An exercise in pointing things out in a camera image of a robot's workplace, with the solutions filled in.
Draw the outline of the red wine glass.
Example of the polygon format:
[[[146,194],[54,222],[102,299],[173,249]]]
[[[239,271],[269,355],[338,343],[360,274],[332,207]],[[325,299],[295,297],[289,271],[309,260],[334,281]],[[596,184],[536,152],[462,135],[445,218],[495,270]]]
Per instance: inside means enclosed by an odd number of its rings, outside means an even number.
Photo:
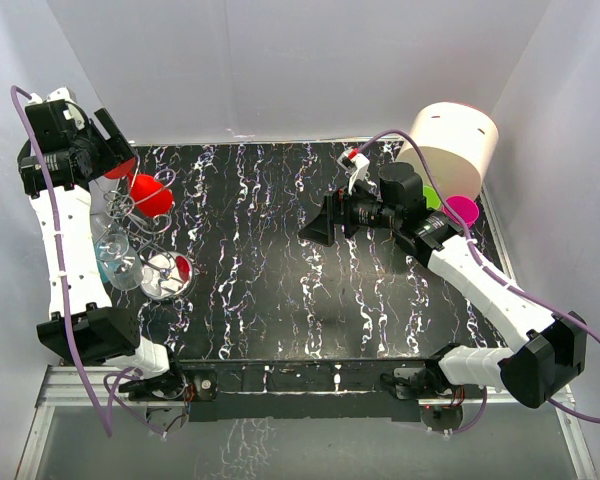
[[[135,172],[136,159],[129,159],[106,172],[111,180],[125,179],[128,193],[135,207],[146,217],[155,218],[167,214],[173,205],[172,191],[151,175]]]

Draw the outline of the green wine glass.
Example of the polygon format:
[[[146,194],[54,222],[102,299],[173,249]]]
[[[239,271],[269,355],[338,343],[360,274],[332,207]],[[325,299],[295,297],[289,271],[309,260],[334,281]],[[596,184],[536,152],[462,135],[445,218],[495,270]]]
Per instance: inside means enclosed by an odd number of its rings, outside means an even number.
[[[439,210],[441,207],[441,200],[437,192],[430,186],[423,187],[423,195],[426,200],[426,207],[432,210]]]

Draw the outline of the clear wine glass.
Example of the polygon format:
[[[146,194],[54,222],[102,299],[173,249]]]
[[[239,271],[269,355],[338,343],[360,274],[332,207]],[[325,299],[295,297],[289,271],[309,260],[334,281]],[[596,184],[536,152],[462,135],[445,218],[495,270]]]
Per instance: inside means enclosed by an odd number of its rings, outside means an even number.
[[[138,288],[143,280],[142,264],[126,231],[105,213],[94,213],[90,220],[95,254],[111,286],[121,291]]]

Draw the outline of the magenta wine glass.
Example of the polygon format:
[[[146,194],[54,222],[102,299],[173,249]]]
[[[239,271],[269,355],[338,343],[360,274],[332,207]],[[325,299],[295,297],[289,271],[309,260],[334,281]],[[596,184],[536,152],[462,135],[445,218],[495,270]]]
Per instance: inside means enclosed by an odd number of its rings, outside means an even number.
[[[480,208],[477,203],[471,198],[462,195],[453,195],[446,199],[446,203],[442,205],[443,212],[452,220],[457,221],[449,208],[451,208],[464,223],[471,228],[480,216]]]

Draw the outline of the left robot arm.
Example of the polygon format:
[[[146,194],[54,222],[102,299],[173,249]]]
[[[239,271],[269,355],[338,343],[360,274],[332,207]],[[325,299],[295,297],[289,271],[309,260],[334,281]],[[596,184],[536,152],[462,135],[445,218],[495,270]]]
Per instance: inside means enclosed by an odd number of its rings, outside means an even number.
[[[18,154],[18,172],[41,229],[50,286],[39,341],[69,364],[138,369],[162,397],[177,398],[186,374],[165,346],[141,334],[129,310],[113,306],[94,249],[89,184],[133,160],[133,147],[106,109],[89,117],[68,95],[33,96],[24,113],[35,137]]]

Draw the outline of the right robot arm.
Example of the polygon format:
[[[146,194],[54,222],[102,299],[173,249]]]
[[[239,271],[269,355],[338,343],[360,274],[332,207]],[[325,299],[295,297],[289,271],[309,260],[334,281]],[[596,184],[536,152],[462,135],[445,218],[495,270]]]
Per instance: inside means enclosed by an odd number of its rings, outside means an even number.
[[[446,397],[461,385],[493,387],[536,409],[583,372],[585,332],[516,295],[501,272],[488,275],[489,262],[475,261],[460,226],[427,207],[422,179],[410,164],[382,166],[379,188],[374,195],[357,180],[325,195],[300,238],[330,246],[338,226],[346,237],[361,227],[391,231],[407,255],[458,290],[506,343],[503,348],[450,344],[426,360],[424,372],[404,380],[406,388]]]

